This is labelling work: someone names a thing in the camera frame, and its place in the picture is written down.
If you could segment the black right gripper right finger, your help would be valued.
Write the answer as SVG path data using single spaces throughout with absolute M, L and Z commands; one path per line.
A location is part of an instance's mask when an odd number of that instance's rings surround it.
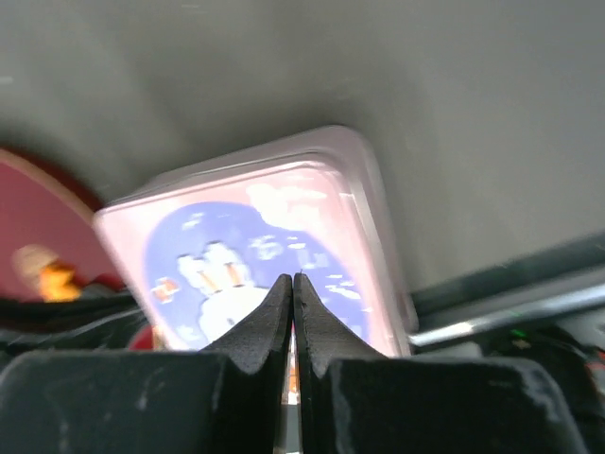
M 513 358 L 387 358 L 297 274 L 293 311 L 306 453 L 583 453 L 560 387 Z

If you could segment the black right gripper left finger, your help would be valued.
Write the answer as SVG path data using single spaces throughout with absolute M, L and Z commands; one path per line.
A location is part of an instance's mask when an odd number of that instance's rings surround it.
M 275 453 L 291 330 L 281 275 L 199 352 L 32 352 L 1 374 L 5 453 Z

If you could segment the silver tin lid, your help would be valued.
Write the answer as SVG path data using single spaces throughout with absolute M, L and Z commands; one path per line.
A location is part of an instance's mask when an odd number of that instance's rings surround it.
M 200 350 L 282 274 L 304 273 L 360 339 L 405 356 L 417 324 L 374 153 L 329 126 L 161 174 L 95 230 L 165 344 Z

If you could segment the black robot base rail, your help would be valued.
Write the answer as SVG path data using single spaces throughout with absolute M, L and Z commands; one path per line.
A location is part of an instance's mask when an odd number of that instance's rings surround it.
M 592 453 L 604 450 L 604 235 L 412 295 L 416 354 L 526 358 L 557 381 Z

